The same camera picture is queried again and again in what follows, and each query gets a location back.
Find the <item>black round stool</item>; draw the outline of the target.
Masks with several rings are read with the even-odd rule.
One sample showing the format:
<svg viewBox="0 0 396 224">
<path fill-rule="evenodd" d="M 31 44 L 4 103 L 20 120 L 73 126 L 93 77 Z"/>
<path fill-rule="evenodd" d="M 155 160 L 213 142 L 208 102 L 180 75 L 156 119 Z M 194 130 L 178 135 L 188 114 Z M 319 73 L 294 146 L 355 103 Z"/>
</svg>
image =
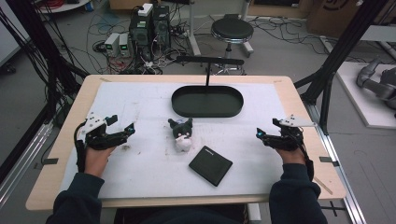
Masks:
<svg viewBox="0 0 396 224">
<path fill-rule="evenodd" d="M 231 58 L 232 44 L 244 44 L 253 36 L 254 29 L 247 22 L 238 17 L 224 16 L 214 21 L 211 34 L 217 39 L 227 43 L 224 57 Z"/>
</svg>

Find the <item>grey power supply unit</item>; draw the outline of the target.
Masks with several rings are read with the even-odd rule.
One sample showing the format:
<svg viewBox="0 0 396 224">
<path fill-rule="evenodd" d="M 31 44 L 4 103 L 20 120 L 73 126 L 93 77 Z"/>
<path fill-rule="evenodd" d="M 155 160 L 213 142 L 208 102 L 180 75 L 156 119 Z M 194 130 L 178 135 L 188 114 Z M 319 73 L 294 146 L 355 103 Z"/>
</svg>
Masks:
<svg viewBox="0 0 396 224">
<path fill-rule="evenodd" d="M 120 35 L 118 33 L 111 34 L 105 41 L 106 52 L 109 57 L 117 57 L 120 52 Z"/>
<path fill-rule="evenodd" d="M 119 46 L 120 46 L 120 55 L 122 57 L 131 56 L 129 36 L 126 33 L 120 34 Z"/>
</svg>

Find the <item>white table leg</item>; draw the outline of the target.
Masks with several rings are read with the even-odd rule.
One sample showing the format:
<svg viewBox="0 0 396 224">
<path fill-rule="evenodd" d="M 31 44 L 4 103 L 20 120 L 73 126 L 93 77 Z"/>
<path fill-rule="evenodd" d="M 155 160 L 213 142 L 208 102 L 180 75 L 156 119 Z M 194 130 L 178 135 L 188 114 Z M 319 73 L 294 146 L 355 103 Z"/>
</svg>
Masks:
<svg viewBox="0 0 396 224">
<path fill-rule="evenodd" d="M 257 203 L 247 204 L 247 220 L 248 220 L 248 224 L 262 223 L 261 211 Z"/>
</svg>

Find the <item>person's left hand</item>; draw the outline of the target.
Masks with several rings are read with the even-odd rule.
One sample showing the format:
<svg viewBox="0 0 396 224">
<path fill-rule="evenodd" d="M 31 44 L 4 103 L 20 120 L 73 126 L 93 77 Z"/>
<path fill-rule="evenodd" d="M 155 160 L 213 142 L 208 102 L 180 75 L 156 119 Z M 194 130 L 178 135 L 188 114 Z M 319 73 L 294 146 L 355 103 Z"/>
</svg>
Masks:
<svg viewBox="0 0 396 224">
<path fill-rule="evenodd" d="M 106 169 L 108 158 L 114 150 L 115 147 L 110 147 L 104 150 L 96 150 L 88 147 L 86 151 L 84 173 L 101 177 Z"/>
</svg>

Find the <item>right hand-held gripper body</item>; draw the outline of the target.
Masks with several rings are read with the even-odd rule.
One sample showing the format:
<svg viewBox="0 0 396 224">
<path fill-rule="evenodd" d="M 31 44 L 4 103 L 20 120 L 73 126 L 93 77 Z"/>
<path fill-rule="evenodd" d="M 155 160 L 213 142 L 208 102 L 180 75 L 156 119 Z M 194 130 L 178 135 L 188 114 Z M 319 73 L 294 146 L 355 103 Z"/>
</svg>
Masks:
<svg viewBox="0 0 396 224">
<path fill-rule="evenodd" d="M 304 144 L 303 127 L 316 127 L 314 121 L 290 115 L 285 119 L 279 119 L 283 125 L 280 129 L 280 136 L 268 134 L 271 138 L 267 147 L 274 149 L 284 149 L 293 151 L 302 148 Z"/>
</svg>

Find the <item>white floor board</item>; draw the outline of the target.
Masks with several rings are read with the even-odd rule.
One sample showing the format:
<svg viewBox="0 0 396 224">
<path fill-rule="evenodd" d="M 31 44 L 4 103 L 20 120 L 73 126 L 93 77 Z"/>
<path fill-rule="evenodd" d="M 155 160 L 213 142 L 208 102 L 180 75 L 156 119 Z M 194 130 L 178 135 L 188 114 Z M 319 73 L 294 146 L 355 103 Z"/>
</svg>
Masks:
<svg viewBox="0 0 396 224">
<path fill-rule="evenodd" d="M 366 63 L 344 62 L 337 77 L 366 127 L 396 130 L 396 110 L 386 106 L 372 91 L 356 84 L 358 73 L 364 66 Z"/>
</svg>

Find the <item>black computer tower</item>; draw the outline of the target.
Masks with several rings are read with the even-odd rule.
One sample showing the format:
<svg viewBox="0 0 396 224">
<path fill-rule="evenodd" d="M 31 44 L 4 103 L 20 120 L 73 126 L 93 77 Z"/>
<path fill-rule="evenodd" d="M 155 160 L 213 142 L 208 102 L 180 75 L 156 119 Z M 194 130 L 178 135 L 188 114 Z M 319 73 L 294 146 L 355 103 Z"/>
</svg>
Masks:
<svg viewBox="0 0 396 224">
<path fill-rule="evenodd" d="M 136 58 L 152 60 L 151 43 L 153 40 L 153 24 L 150 14 L 139 16 L 135 13 L 131 18 L 129 31 Z"/>
<path fill-rule="evenodd" d="M 156 6 L 152 14 L 157 46 L 167 49 L 170 44 L 169 6 Z"/>
</svg>

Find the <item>black oval tray stand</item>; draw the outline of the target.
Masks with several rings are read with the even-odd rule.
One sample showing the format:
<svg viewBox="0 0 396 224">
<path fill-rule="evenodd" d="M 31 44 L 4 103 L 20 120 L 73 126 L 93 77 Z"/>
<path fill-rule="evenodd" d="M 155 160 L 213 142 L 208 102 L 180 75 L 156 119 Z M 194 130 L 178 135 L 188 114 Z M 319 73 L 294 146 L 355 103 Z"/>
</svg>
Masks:
<svg viewBox="0 0 396 224">
<path fill-rule="evenodd" d="M 230 118 L 240 113 L 244 105 L 242 93 L 230 86 L 209 84 L 212 63 L 243 65 L 243 60 L 212 57 L 177 56 L 180 63 L 207 63 L 205 85 L 183 86 L 171 97 L 172 108 L 185 118 Z"/>
</svg>

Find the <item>black square case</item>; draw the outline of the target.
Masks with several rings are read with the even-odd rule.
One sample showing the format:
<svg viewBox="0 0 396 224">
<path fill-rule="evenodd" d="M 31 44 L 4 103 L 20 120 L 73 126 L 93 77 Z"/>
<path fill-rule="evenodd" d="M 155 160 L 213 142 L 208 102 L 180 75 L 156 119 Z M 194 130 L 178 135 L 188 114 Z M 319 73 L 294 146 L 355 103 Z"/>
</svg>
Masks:
<svg viewBox="0 0 396 224">
<path fill-rule="evenodd" d="M 217 187 L 233 163 L 213 149 L 203 148 L 192 159 L 189 167 L 213 186 Z"/>
</svg>

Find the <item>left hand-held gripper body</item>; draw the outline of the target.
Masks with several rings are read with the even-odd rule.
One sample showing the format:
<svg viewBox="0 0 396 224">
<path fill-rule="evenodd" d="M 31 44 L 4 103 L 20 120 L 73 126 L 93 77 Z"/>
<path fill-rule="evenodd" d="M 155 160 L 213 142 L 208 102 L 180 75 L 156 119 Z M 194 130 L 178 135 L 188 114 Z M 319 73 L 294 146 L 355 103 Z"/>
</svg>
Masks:
<svg viewBox="0 0 396 224">
<path fill-rule="evenodd" d="M 96 150 L 104 150 L 110 147 L 117 147 L 125 142 L 117 137 L 117 133 L 108 134 L 106 132 L 105 119 L 95 115 L 93 112 L 77 128 L 82 129 L 81 133 L 85 140 L 75 139 L 75 148 L 77 151 L 83 151 L 86 147 Z"/>
</svg>

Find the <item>person's right hand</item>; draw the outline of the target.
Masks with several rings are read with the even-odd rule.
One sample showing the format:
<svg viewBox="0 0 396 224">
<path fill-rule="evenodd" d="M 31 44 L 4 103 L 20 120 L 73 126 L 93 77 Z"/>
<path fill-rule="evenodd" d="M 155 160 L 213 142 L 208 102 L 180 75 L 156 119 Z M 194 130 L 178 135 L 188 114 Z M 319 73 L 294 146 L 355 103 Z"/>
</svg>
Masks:
<svg viewBox="0 0 396 224">
<path fill-rule="evenodd" d="M 296 149 L 293 151 L 277 149 L 276 152 L 278 153 L 284 164 L 295 163 L 305 165 L 304 153 L 300 149 Z"/>
</svg>

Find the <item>cardboard box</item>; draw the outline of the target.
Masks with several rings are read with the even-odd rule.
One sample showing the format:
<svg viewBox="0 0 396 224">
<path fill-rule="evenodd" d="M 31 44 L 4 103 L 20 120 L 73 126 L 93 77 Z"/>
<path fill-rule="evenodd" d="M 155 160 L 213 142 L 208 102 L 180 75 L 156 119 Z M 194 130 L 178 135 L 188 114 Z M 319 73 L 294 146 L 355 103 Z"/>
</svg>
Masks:
<svg viewBox="0 0 396 224">
<path fill-rule="evenodd" d="M 307 32 L 339 37 L 365 0 L 313 0 L 306 19 Z"/>
</svg>

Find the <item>white box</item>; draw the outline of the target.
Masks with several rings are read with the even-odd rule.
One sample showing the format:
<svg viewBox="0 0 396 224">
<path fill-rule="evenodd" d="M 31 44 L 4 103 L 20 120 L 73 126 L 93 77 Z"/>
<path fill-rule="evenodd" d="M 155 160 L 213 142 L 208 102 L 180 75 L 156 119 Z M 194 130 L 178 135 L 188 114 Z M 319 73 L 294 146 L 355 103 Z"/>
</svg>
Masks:
<svg viewBox="0 0 396 224">
<path fill-rule="evenodd" d="M 139 16 L 147 17 L 151 10 L 153 9 L 153 5 L 150 3 L 145 3 L 137 12 Z"/>
</svg>

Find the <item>black and white plush toy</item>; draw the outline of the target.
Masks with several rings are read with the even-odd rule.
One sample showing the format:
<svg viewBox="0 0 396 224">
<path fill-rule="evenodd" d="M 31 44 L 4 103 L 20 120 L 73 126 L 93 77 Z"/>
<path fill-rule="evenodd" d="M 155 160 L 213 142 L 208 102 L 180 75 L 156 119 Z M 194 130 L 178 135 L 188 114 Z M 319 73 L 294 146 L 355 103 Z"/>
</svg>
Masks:
<svg viewBox="0 0 396 224">
<path fill-rule="evenodd" d="M 177 152 L 188 152 L 191 149 L 192 122 L 192 118 L 189 118 L 186 121 L 182 121 L 181 119 L 168 120 L 176 141 Z"/>
</svg>

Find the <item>white table mat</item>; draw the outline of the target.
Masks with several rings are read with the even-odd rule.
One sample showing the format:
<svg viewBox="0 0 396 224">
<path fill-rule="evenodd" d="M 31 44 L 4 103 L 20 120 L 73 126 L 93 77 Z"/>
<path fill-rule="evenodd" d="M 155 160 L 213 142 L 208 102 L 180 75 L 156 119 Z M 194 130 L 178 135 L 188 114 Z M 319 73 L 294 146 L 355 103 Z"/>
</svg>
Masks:
<svg viewBox="0 0 396 224">
<path fill-rule="evenodd" d="M 194 196 L 263 195 L 282 174 L 279 156 L 256 136 L 262 129 L 273 135 L 273 119 L 287 113 L 272 84 L 236 85 L 244 98 L 241 112 L 231 118 L 196 118 L 189 152 L 179 152 L 169 119 L 176 83 L 106 82 L 90 108 L 102 118 L 117 116 L 109 133 L 133 124 L 135 133 L 111 154 L 100 191 L 101 199 L 175 198 Z M 220 183 L 213 186 L 189 164 L 202 147 L 231 161 Z"/>
</svg>

